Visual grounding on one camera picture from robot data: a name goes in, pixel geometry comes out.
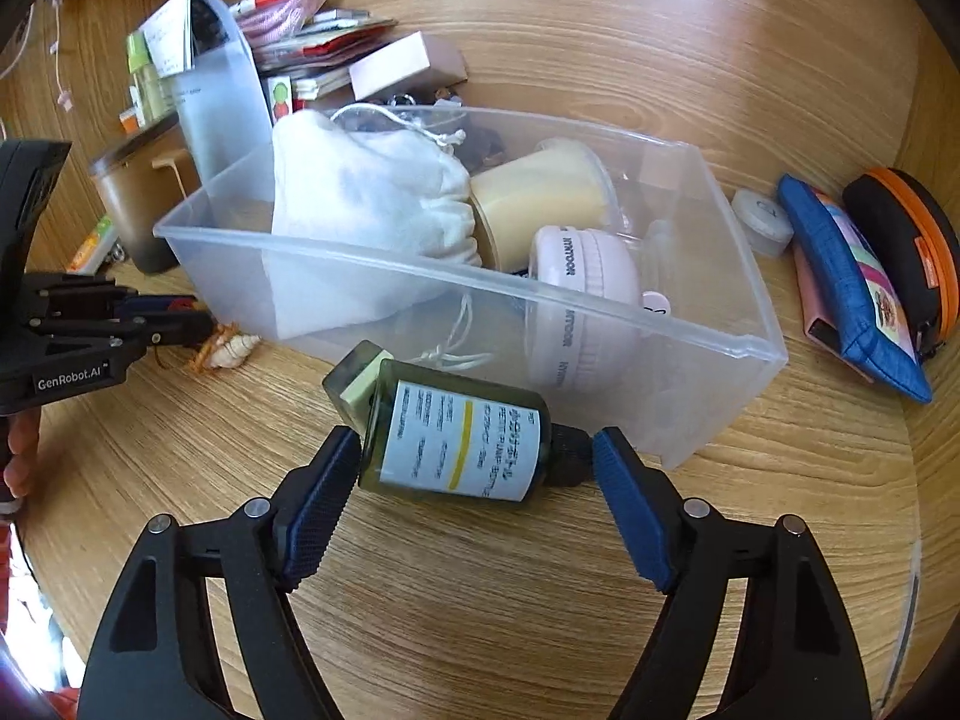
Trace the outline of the left hand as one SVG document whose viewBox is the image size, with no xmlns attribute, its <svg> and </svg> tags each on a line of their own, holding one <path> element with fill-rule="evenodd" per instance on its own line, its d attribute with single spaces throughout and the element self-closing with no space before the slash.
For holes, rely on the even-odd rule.
<svg viewBox="0 0 960 720">
<path fill-rule="evenodd" d="M 18 499 L 23 499 L 31 491 L 32 475 L 37 468 L 42 414 L 39 408 L 31 408 L 8 418 L 7 445 L 11 458 L 3 470 L 3 481 Z"/>
</svg>

